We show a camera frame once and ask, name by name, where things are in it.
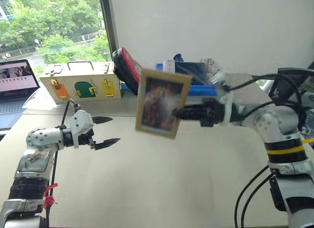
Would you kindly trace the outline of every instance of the window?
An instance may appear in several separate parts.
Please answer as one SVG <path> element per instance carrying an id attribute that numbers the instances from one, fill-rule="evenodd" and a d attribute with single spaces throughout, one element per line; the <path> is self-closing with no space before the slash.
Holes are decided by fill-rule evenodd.
<path id="1" fill-rule="evenodd" d="M 261 80 L 257 80 L 256 83 L 259 87 L 263 87 L 265 85 L 265 83 L 267 82 L 267 80 L 261 79 Z"/>
<path id="2" fill-rule="evenodd" d="M 2 0 L 0 59 L 47 64 L 111 61 L 100 0 Z"/>

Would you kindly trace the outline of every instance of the window frame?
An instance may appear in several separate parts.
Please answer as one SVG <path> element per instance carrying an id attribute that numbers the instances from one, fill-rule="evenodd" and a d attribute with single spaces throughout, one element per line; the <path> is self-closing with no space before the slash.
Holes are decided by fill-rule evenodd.
<path id="1" fill-rule="evenodd" d="M 105 29 L 107 33 L 107 39 L 109 43 L 110 55 L 112 59 L 112 53 L 118 49 L 116 41 L 116 31 L 115 26 L 112 20 L 112 13 L 110 7 L 110 0 L 100 0 L 102 7 L 102 13 L 104 18 Z"/>

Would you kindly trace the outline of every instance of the wooden box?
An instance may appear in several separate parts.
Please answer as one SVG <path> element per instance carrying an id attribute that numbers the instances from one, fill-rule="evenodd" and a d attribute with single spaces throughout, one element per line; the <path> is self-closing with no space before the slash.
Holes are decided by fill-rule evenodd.
<path id="1" fill-rule="evenodd" d="M 121 98 L 120 81 L 113 62 L 49 64 L 40 80 L 56 103 Z"/>

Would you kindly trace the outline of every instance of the black wire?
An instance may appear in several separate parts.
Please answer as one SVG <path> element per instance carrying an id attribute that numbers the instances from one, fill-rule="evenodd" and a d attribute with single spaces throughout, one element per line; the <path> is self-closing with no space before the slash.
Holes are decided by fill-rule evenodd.
<path id="1" fill-rule="evenodd" d="M 260 109 L 260 108 L 262 108 L 262 107 L 264 107 L 266 105 L 269 105 L 269 104 L 279 104 L 279 105 L 288 106 L 288 107 L 294 109 L 296 111 L 296 113 L 298 114 L 298 118 L 299 118 L 298 129 L 302 130 L 302 127 L 304 126 L 305 121 L 306 121 L 306 110 L 301 105 L 299 105 L 299 103 L 297 103 L 295 101 L 284 100 L 284 101 L 269 101 L 269 102 L 263 103 L 261 105 L 258 105 L 256 107 L 254 107 L 249 112 L 247 112 L 243 116 L 243 119 L 245 119 L 248 116 L 250 116 L 256 110 L 258 110 L 258 109 Z"/>
<path id="2" fill-rule="evenodd" d="M 256 192 L 273 176 L 274 174 L 271 173 L 268 177 L 266 177 L 250 194 L 250 197 L 247 199 L 244 207 L 243 207 L 243 211 L 241 214 L 241 228 L 244 228 L 244 216 L 245 216 L 245 212 L 247 209 L 247 206 L 249 205 L 249 202 L 251 201 L 251 199 L 253 198 L 253 196 L 256 194 Z"/>
<path id="3" fill-rule="evenodd" d="M 250 85 L 250 84 L 252 84 L 253 82 L 256 82 L 256 81 L 258 81 L 258 80 L 260 80 L 260 79 L 268 79 L 268 78 L 273 78 L 273 77 L 277 77 L 277 78 L 281 78 L 281 79 L 286 80 L 286 81 L 291 85 L 291 87 L 294 89 L 298 103 L 299 103 L 300 105 L 302 105 L 301 96 L 300 96 L 300 93 L 299 93 L 299 90 L 298 90 L 298 87 L 296 86 L 296 84 L 293 82 L 292 79 L 290 79 L 290 78 L 287 77 L 287 76 L 281 75 L 281 74 L 267 74 L 267 75 L 258 76 L 258 77 L 256 77 L 256 78 L 251 79 L 251 80 L 248 81 L 248 82 L 245 82 L 245 83 L 240 84 L 240 85 L 235 86 L 235 87 L 228 87 L 228 86 L 225 86 L 225 89 L 226 89 L 226 91 L 230 92 L 230 91 L 232 91 L 232 90 L 240 89 L 240 88 L 242 88 L 242 87 L 245 87 L 245 86 L 247 86 L 247 85 Z"/>
<path id="4" fill-rule="evenodd" d="M 249 186 L 263 173 L 267 170 L 267 168 L 269 168 L 269 166 L 265 166 L 264 168 L 262 168 L 250 181 L 249 183 L 246 184 L 246 186 L 243 188 L 243 190 L 240 192 L 236 203 L 235 203 L 235 228 L 238 228 L 237 226 L 237 209 L 239 206 L 239 202 L 241 200 L 242 195 L 244 194 L 244 192 L 247 190 L 247 188 L 249 188 Z"/>
<path id="5" fill-rule="evenodd" d="M 49 214 L 50 214 L 50 208 L 46 207 L 46 224 L 47 224 L 47 228 L 49 228 Z"/>
<path id="6" fill-rule="evenodd" d="M 68 102 L 67 102 L 67 104 L 65 106 L 65 109 L 64 109 L 61 125 L 64 125 L 65 117 L 67 115 L 70 102 L 72 102 L 75 111 L 78 108 L 78 104 L 74 100 L 68 99 Z M 52 169 L 51 185 L 54 184 L 54 177 L 55 177 L 55 170 L 56 170 L 57 160 L 58 160 L 58 151 L 56 151 L 54 153 L 54 162 L 53 162 L 53 169 Z M 50 190 L 50 196 L 52 196 L 52 194 L 53 194 L 53 188 Z"/>

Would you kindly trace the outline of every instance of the picture frame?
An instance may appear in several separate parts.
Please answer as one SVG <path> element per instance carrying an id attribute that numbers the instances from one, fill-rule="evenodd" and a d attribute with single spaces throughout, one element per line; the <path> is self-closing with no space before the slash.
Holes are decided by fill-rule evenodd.
<path id="1" fill-rule="evenodd" d="M 192 76 L 143 68 L 135 130 L 175 139 L 180 119 L 172 110 L 184 107 L 191 82 Z"/>

